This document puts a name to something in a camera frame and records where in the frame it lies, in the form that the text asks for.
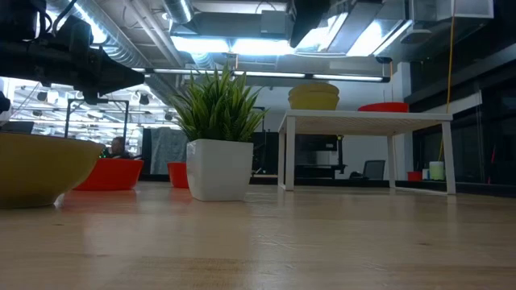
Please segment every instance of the table leg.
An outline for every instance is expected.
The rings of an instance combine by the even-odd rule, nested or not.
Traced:
[[[456,193],[455,166],[453,164],[452,128],[450,122],[443,123],[444,165],[448,194]]]
[[[389,164],[389,187],[396,188],[396,160],[394,159],[394,136],[387,136],[387,163]]]
[[[279,148],[277,156],[277,184],[285,188],[285,131],[279,132]]]
[[[286,149],[286,178],[285,178],[285,190],[293,190],[293,179],[294,179],[294,159],[296,152],[296,118],[287,117],[287,149]]]

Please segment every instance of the office chair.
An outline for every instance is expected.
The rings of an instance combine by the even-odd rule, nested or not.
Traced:
[[[350,180],[383,180],[385,170],[385,160],[368,160],[365,161],[364,171],[352,172],[349,176]]]

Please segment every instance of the desk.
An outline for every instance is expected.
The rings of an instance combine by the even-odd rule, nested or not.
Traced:
[[[389,187],[396,188],[395,135],[441,125],[447,193],[456,193],[451,114],[287,110],[279,128],[278,185],[293,190],[296,134],[387,136]]]

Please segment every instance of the yellow cable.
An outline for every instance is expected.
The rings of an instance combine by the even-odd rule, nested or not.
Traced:
[[[453,15],[451,16],[451,31],[450,31],[450,58],[448,62],[448,91],[446,100],[446,114],[450,110],[450,99],[452,97],[452,69],[453,69],[453,39],[455,34],[455,13],[457,8],[457,1],[453,2]],[[441,135],[441,148],[439,149],[439,161],[443,158],[443,136]]]

